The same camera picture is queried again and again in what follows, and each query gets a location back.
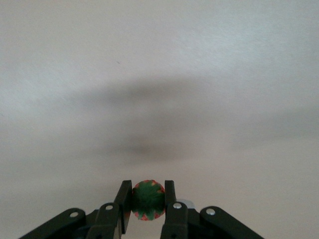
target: gray surface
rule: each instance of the gray surface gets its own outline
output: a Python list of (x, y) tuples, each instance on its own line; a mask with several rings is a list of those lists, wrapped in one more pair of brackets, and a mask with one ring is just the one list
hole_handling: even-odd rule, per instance
[(126, 179), (318, 238), (317, 0), (2, 1), (0, 32), (0, 238)]

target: colorful ball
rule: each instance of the colorful ball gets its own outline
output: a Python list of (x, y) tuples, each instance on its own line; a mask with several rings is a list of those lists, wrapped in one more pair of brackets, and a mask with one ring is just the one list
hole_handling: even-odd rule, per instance
[(132, 212), (142, 221), (159, 218), (165, 212), (165, 190), (155, 180), (144, 180), (133, 188)]

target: ball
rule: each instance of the ball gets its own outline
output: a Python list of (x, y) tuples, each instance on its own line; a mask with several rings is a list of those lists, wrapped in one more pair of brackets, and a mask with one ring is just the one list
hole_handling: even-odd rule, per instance
[(132, 212), (142, 221), (159, 218), (165, 212), (165, 189), (155, 180), (139, 182), (132, 191)]

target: silver screw head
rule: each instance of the silver screw head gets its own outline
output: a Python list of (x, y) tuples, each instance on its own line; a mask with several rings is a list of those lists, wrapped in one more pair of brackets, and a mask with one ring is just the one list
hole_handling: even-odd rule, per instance
[(113, 206), (112, 206), (112, 205), (107, 205), (107, 206), (105, 207), (105, 209), (106, 209), (106, 210), (112, 210), (112, 209), (113, 209)]
[(74, 217), (77, 217), (78, 215), (79, 215), (78, 212), (72, 212), (72, 213), (70, 214), (70, 217), (71, 217), (71, 218), (74, 218)]
[(180, 203), (174, 203), (173, 207), (175, 209), (180, 209), (181, 208), (181, 204)]
[(216, 214), (215, 210), (212, 208), (207, 208), (206, 213), (211, 215), (211, 216), (214, 216)]

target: small round ball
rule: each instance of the small round ball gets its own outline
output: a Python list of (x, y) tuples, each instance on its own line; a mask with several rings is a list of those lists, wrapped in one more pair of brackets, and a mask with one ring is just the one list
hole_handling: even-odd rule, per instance
[(133, 188), (132, 212), (142, 221), (159, 218), (165, 212), (165, 190), (155, 180), (144, 180)]

